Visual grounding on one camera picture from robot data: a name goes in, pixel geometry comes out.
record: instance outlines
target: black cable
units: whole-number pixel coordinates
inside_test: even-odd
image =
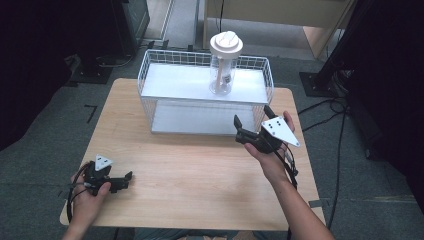
[[[215,7],[215,13],[218,14],[218,9],[216,7],[216,0],[213,1],[213,5]],[[216,26],[216,29],[219,31],[218,18],[215,18],[215,26]]]
[[[128,57],[128,59],[124,62],[124,63],[121,63],[121,64],[114,64],[114,65],[109,65],[109,64],[104,64],[104,63],[102,63],[102,64],[99,64],[99,67],[104,67],[104,68],[114,68],[114,67],[123,67],[123,66],[125,66],[125,65],[127,65],[129,62],[131,62],[131,60],[133,59],[133,56],[132,55],[127,55],[126,57]],[[97,57],[96,58],[96,61],[99,61],[101,58],[105,58],[105,57]]]
[[[332,80],[333,82],[337,85],[337,87],[343,91],[344,94],[349,93],[349,90],[347,90],[344,86],[348,80],[348,77],[346,76],[345,71],[343,70],[338,70],[335,71],[333,76],[332,76]]]
[[[68,215],[68,221],[69,223],[71,223],[72,220],[72,193],[74,192],[74,188],[77,184],[78,178],[81,175],[81,173],[88,167],[89,163],[84,164],[80,170],[77,172],[77,174],[75,175],[74,181],[72,181],[72,185],[69,188],[69,194],[68,194],[68,202],[66,204],[66,213]]]
[[[287,170],[287,173],[289,174],[291,183],[293,185],[293,187],[297,190],[297,181],[296,178],[294,176],[294,171],[292,170],[292,168],[286,163],[286,161],[284,161],[284,158],[280,155],[280,153],[278,153],[277,150],[275,150],[272,145],[268,142],[268,140],[266,140],[264,137],[260,136],[260,138],[270,147],[270,149],[274,152],[274,154],[278,157],[278,159],[280,159],[280,161],[283,163],[284,168]]]
[[[333,104],[334,104],[334,103],[340,104],[340,106],[342,106],[342,110],[341,110],[341,111],[337,111],[337,110],[334,108],[334,106],[333,106]],[[336,99],[335,99],[334,101],[331,101],[331,102],[330,102],[330,109],[331,109],[333,112],[335,112],[335,113],[344,113],[344,112],[346,112],[346,106],[345,106],[345,105],[343,105],[343,103],[336,101]]]
[[[291,170],[293,171],[294,176],[297,176],[296,163],[294,161],[293,152],[291,151],[291,149],[289,148],[289,145],[287,143],[283,142],[283,144],[284,144],[284,146],[286,146],[287,150],[289,150],[289,152],[290,152],[291,160],[292,160],[292,162],[291,162],[291,165],[292,165]]]
[[[86,188],[86,189],[82,190],[81,192],[79,192],[79,193],[75,194],[75,195],[74,195],[74,197],[71,199],[71,203],[74,201],[74,199],[75,199],[78,195],[80,195],[81,193],[83,193],[83,192],[85,192],[85,191],[87,191],[87,190],[88,190],[88,188]]]
[[[307,108],[305,108],[305,109],[303,109],[303,110],[299,111],[299,112],[297,113],[297,115],[300,115],[300,114],[302,114],[302,113],[304,113],[304,112],[306,112],[306,111],[309,111],[309,110],[311,110],[311,109],[314,109],[314,108],[318,107],[319,105],[321,105],[321,104],[323,104],[323,103],[326,103],[326,102],[332,102],[332,101],[335,101],[335,100],[337,100],[337,99],[339,99],[339,98],[341,98],[341,97],[335,97],[335,98],[331,98],[331,99],[326,99],[326,100],[324,100],[324,101],[321,101],[321,102],[319,102],[319,103],[316,103],[316,104],[314,104],[314,105],[311,105],[311,106],[309,106],[309,107],[307,107]]]
[[[336,204],[337,200],[339,198],[339,189],[340,189],[340,151],[341,151],[341,145],[342,145],[342,136],[343,136],[343,129],[344,129],[344,123],[346,119],[346,111],[343,114],[343,120],[342,120],[342,126],[340,129],[340,136],[339,136],[339,143],[337,147],[337,176],[336,176],[336,193],[334,195],[334,201],[333,201],[333,208],[331,210],[330,220],[328,221],[327,228],[331,229],[331,225],[333,224],[334,220],[334,214],[336,212]]]
[[[311,128],[313,128],[313,127],[316,127],[316,126],[318,126],[318,125],[321,125],[321,124],[327,123],[327,122],[329,122],[331,119],[333,119],[335,116],[337,116],[337,115],[339,115],[339,114],[342,114],[342,113],[335,113],[335,114],[333,114],[333,116],[331,116],[331,117],[329,117],[329,118],[327,118],[327,119],[325,119],[325,120],[323,120],[323,121],[321,121],[321,122],[318,122],[318,123],[312,124],[311,126],[309,126],[309,127],[305,128],[305,129],[302,129],[302,132],[306,132],[306,131],[310,130],[310,129],[311,129]]]
[[[291,229],[289,227],[289,229],[287,230],[287,240],[291,239]]]
[[[219,17],[219,32],[222,32],[222,14],[224,13],[224,2],[225,0],[222,0],[221,4],[221,16]]]
[[[115,234],[113,235],[113,240],[118,239],[119,228],[115,229]]]

